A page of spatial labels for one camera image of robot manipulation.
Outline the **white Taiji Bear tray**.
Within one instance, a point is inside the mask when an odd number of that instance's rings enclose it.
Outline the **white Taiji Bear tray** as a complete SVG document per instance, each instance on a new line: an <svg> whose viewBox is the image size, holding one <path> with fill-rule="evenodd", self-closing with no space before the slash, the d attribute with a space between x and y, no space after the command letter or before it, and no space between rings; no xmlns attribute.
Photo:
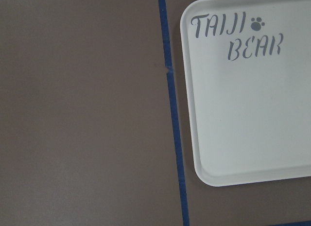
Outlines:
<svg viewBox="0 0 311 226"><path fill-rule="evenodd" d="M311 0L197 0L180 33L200 180L310 176Z"/></svg>

